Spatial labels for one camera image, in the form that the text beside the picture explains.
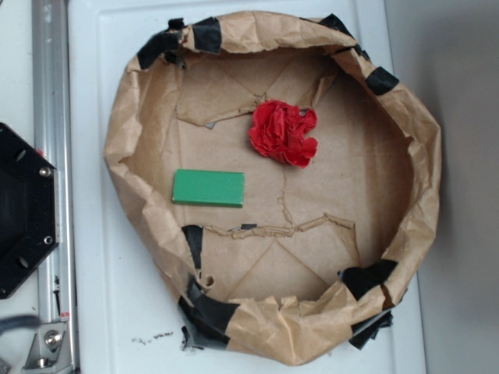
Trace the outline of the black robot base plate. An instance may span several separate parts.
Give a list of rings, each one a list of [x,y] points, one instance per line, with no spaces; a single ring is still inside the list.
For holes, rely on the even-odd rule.
[[[58,244],[55,168],[1,124],[1,299],[10,298]]]

